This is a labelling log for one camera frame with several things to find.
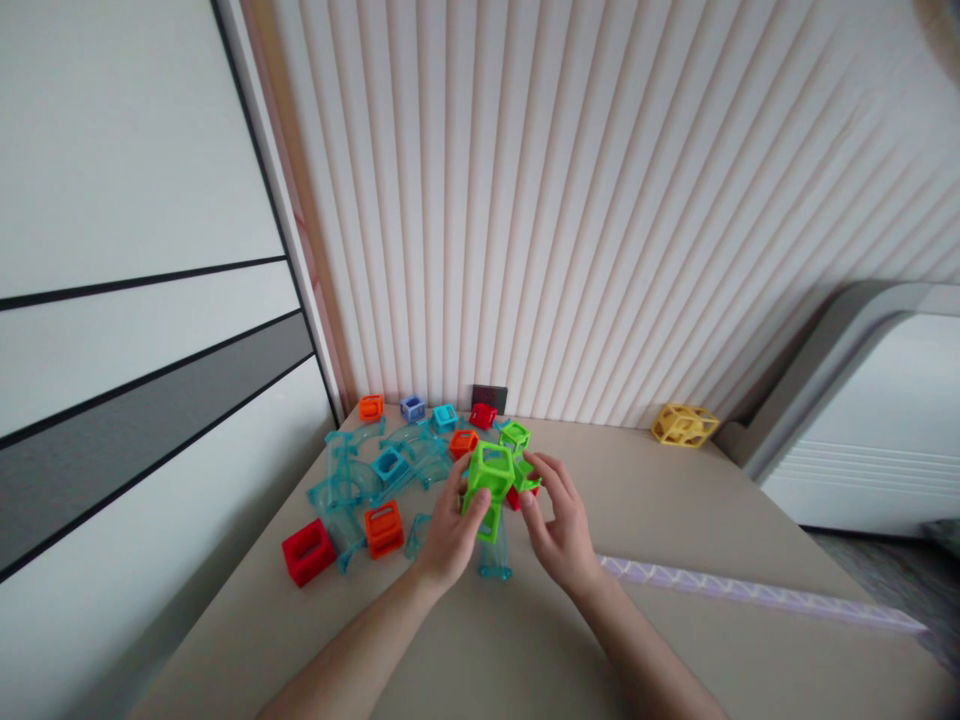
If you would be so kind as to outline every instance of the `hand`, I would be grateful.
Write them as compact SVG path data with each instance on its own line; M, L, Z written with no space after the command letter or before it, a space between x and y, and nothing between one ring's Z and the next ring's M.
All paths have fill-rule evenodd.
M583 500L562 462L526 450L523 459L533 465L529 477L540 478L556 515L556 519L545 523L533 493L520 494L520 509L530 531L533 552L567 595L574 601L582 599L607 576L593 550Z
M463 575L473 554L480 523L490 507L490 491L481 488L470 501L467 512L460 515L460 495L466 489L463 472L470 457L470 454L464 455L453 464L433 508L427 540L413 565L440 594L449 590Z

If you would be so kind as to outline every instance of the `red plastic cube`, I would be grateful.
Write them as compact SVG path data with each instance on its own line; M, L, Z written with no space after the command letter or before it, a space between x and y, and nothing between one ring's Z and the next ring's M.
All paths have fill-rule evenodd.
M536 497L537 493L540 492L540 488L541 486L537 485L533 490L530 491L533 493L534 497ZM510 489L507 490L507 503L509 503L510 507L514 511L520 509L520 493L518 493L517 489L512 485L510 486Z
M489 430L493 427L493 421L497 419L497 409L484 403L477 403L473 406L470 413L470 424L481 430Z
M306 585L337 559L337 551L319 520L295 532L281 547L287 572L297 587Z

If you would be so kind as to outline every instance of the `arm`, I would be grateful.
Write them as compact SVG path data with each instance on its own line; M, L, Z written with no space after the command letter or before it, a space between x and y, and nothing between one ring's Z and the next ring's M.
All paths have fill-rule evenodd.
M470 456L450 471L417 561L291 680L259 717L368 717L436 602L463 574L490 505L481 490L461 517L460 480Z
M563 463L524 453L553 503L544 522L533 495L520 496L523 519L540 564L570 596L623 682L634 708L655 718L725 718L720 705L600 566L587 513Z

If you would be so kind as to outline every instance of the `forearm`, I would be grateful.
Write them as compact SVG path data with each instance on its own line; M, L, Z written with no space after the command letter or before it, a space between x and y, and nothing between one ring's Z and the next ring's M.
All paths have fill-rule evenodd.
M367 717L442 591L412 566L353 619L260 717Z
M573 601L638 712L684 720L726 717L615 578L604 575L588 594Z

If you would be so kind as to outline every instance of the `left hand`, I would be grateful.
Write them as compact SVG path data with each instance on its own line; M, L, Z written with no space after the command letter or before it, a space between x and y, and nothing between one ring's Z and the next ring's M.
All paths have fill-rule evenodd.
M483 516L490 507L490 491L481 488L460 514L463 472L470 462L468 453L453 464L443 492L433 508L430 529L413 569L440 594L460 579L470 562Z

